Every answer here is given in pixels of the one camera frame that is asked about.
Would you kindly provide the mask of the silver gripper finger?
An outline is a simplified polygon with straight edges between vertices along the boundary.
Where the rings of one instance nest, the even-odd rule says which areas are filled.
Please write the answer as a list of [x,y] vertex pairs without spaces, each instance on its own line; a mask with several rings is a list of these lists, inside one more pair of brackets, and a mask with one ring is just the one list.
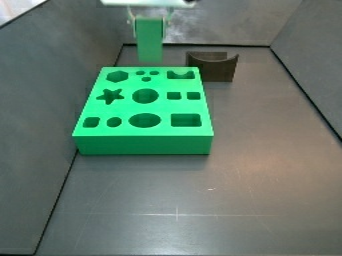
[[170,27],[172,25],[172,19],[173,19],[173,14],[174,14],[174,7],[168,7],[166,10],[168,10],[168,13],[166,15],[164,16],[164,38],[166,38],[166,35],[168,35],[168,28]]
[[127,24],[133,27],[134,38],[137,38],[137,17],[130,6],[127,6]]

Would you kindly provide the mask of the grey gripper body plate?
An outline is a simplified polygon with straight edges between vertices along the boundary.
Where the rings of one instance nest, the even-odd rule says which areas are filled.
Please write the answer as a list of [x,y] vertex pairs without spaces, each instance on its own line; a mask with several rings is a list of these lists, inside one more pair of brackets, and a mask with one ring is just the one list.
[[107,6],[193,8],[198,0],[101,0]]

